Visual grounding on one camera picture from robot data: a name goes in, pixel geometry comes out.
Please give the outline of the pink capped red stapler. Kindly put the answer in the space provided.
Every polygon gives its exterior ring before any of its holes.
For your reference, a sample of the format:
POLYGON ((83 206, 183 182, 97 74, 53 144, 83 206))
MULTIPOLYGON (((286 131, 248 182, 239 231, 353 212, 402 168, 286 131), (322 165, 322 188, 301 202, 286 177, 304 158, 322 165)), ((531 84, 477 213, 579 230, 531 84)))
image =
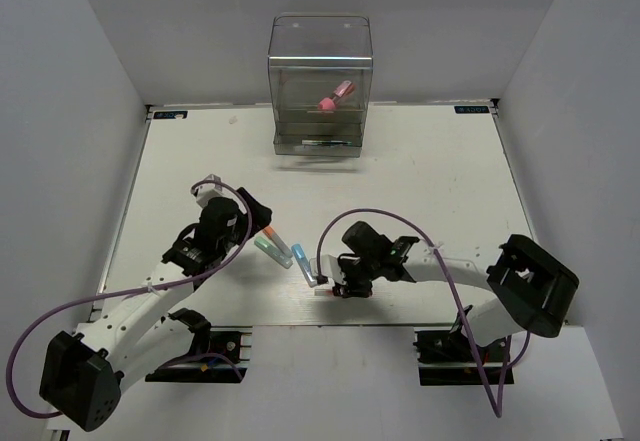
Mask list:
POLYGON ((349 80, 345 80, 340 83, 330 96, 323 98, 318 103, 318 109, 320 111, 334 111, 338 104, 348 97, 355 89, 354 83, 349 80))

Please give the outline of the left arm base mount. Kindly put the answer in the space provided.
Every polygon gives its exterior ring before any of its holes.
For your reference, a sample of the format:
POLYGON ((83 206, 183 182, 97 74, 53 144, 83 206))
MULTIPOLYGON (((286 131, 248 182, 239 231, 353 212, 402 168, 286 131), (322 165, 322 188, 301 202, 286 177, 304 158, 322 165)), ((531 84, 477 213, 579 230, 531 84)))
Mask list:
POLYGON ((145 377, 147 383, 240 384, 252 347, 250 327, 213 328, 207 348, 177 358, 145 377))

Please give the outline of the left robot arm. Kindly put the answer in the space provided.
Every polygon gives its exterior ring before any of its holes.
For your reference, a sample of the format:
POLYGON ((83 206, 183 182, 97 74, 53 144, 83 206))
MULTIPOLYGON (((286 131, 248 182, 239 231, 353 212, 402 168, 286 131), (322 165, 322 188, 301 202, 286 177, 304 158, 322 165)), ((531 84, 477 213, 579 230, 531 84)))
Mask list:
POLYGON ((239 247, 272 220, 270 208, 244 188, 231 199, 194 190, 197 222, 179 232, 145 281, 141 294, 125 296, 111 311, 49 342, 40 396, 86 432, 113 414, 121 396, 170 360, 199 360, 211 348, 211 324, 180 307, 239 247))

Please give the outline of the clear acrylic drawer organizer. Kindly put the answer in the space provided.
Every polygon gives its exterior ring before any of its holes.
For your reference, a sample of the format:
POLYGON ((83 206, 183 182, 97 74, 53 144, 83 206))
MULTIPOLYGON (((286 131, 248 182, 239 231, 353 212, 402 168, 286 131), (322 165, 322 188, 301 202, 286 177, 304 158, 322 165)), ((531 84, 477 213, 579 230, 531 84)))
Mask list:
POLYGON ((349 13, 284 13, 274 18, 268 57, 278 155, 361 155, 373 78, 369 18, 349 13), (318 103, 343 81, 355 89, 334 111, 318 103), (302 140, 344 140, 352 146, 310 147, 302 140))

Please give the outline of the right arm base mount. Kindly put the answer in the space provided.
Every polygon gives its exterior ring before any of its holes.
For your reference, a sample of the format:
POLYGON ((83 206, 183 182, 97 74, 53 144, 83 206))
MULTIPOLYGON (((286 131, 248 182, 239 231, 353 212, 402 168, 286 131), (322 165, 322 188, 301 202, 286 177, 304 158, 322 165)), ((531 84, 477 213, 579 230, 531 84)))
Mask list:
MULTIPOLYGON (((482 380, 471 348, 464 336, 449 338, 450 332, 443 329, 417 329, 413 346, 418 361, 419 382, 422 387, 480 386, 482 380)), ((506 355, 506 339, 502 338, 487 347, 480 348, 487 380, 498 386, 506 355)))

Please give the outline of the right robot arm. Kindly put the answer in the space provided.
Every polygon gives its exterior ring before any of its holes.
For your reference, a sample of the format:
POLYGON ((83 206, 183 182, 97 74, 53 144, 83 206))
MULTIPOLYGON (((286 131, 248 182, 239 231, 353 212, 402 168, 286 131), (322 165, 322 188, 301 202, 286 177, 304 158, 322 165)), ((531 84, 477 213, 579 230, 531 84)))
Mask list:
POLYGON ((522 234, 510 235, 486 268, 447 258, 423 237, 390 239, 364 221, 354 223, 342 242, 348 252, 316 262, 317 274, 333 282, 337 296, 367 298, 378 280, 441 283, 457 305, 446 343, 466 360, 521 332, 558 337, 580 285, 570 268, 522 234))

